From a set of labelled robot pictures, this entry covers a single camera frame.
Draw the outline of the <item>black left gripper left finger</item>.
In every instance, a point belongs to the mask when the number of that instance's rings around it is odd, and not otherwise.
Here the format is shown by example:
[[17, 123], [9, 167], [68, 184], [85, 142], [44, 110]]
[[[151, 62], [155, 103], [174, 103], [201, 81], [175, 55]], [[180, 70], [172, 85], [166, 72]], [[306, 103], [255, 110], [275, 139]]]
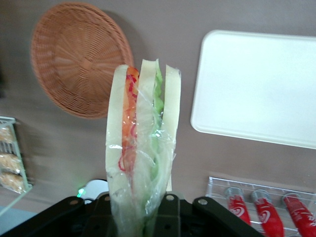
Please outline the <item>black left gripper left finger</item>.
[[103, 193], [86, 204], [67, 197], [1, 234], [2, 237], [116, 237], [110, 195]]

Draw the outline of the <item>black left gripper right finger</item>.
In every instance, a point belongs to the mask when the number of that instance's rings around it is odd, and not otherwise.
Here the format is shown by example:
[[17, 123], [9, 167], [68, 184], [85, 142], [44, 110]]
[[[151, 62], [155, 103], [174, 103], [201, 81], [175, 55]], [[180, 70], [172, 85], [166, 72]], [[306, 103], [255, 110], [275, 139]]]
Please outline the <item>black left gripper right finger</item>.
[[151, 237], [261, 237], [262, 234], [210, 197], [193, 203], [165, 194]]

